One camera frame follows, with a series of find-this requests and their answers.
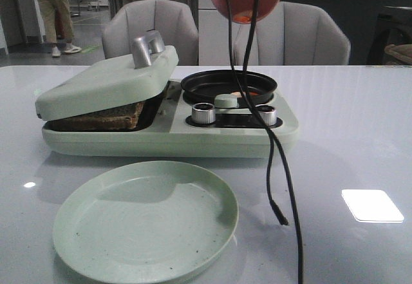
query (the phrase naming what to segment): white sneaker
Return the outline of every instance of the white sneaker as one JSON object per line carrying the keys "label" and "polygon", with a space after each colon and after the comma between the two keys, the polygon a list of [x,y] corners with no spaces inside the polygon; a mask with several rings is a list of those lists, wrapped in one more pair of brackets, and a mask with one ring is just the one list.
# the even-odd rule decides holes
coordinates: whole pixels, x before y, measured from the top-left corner
{"label": "white sneaker", "polygon": [[62,53],[60,52],[58,47],[53,47],[51,49],[51,56],[52,57],[60,57],[62,55]]}
{"label": "white sneaker", "polygon": [[66,44],[66,49],[64,50],[65,54],[73,54],[82,51],[82,48],[76,47],[72,44]]}

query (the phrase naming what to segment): power cord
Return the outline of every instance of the power cord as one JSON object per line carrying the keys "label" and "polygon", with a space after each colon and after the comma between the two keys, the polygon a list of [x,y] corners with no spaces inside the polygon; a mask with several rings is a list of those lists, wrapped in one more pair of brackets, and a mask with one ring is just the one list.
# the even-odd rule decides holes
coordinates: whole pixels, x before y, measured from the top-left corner
{"label": "power cord", "polygon": [[230,67],[231,67],[232,75],[234,77],[234,80],[236,81],[236,84],[238,85],[239,92],[242,96],[242,99],[246,102],[251,114],[253,114],[253,116],[259,121],[262,128],[265,129],[268,134],[268,137],[270,140],[270,152],[269,152],[269,158],[268,158],[268,164],[267,164],[266,185],[267,185],[267,194],[268,194],[269,204],[274,214],[276,215],[279,223],[281,225],[288,225],[288,220],[283,216],[283,213],[281,212],[280,208],[277,206],[277,204],[275,203],[272,197],[271,186],[270,186],[271,167],[273,164],[273,157],[274,157],[274,145],[276,145],[279,151],[282,164],[285,170],[285,176],[286,176],[286,181],[288,184],[288,190],[289,190],[289,196],[290,196],[290,203],[292,206],[292,214],[293,214],[294,223],[295,223],[295,233],[296,233],[296,239],[297,239],[297,253],[298,253],[298,263],[297,263],[298,281],[297,282],[298,284],[303,284],[303,241],[302,241],[301,226],[299,222],[299,215],[297,212],[296,199],[295,199],[294,188],[292,184],[292,177],[290,175],[289,165],[286,159],[285,152],[283,150],[283,147],[278,137],[266,125],[265,121],[261,118],[261,115],[259,114],[259,111],[256,109],[252,101],[250,92],[248,90],[247,66],[248,66],[250,51],[252,48],[254,32],[256,29],[259,0],[254,0],[254,4],[253,4],[252,20],[250,24],[250,31],[248,35],[247,47],[245,50],[245,57],[243,59],[242,81],[239,80],[239,77],[236,74],[236,71],[234,69],[233,54],[232,54],[232,10],[230,6],[230,0],[226,0],[226,4],[227,4],[227,11],[228,11],[228,19],[229,19],[229,59],[230,59]]}

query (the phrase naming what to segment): mint green plate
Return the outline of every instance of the mint green plate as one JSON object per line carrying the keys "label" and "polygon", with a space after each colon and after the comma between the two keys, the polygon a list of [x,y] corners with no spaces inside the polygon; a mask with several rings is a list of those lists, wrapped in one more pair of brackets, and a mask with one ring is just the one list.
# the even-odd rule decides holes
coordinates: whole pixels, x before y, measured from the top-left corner
{"label": "mint green plate", "polygon": [[178,283],[219,256],[237,222],[234,193],[215,174],[183,162],[141,162],[70,195],[53,242],[67,265],[92,279]]}

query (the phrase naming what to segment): nonstick pan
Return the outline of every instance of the nonstick pan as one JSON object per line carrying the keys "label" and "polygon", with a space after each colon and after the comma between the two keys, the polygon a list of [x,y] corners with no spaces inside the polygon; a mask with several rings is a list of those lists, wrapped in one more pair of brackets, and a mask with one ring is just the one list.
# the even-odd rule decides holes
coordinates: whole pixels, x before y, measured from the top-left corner
{"label": "nonstick pan", "polygon": [[[236,70],[236,75],[242,81],[243,71]],[[272,78],[261,73],[247,72],[248,90],[252,95],[255,105],[268,102],[277,88],[277,83]],[[193,103],[210,102],[219,94],[239,92],[231,70],[201,71],[187,76],[182,80],[182,89],[185,98]],[[238,98],[239,107],[245,108],[246,103]]]}

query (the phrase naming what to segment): sandwich maker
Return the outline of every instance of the sandwich maker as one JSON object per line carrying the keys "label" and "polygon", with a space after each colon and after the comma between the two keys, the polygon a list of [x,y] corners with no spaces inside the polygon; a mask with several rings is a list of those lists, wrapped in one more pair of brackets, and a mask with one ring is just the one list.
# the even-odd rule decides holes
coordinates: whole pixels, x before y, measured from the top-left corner
{"label": "sandwich maker", "polygon": [[[267,157],[267,133],[236,94],[231,71],[171,81],[177,63],[176,50],[164,46],[157,31],[137,37],[132,54],[97,62],[39,96],[36,112],[47,121],[43,139],[67,155]],[[248,72],[248,87],[287,151],[298,138],[299,123],[275,80]],[[51,126],[53,120],[140,101],[145,106],[135,130],[56,131]]]}

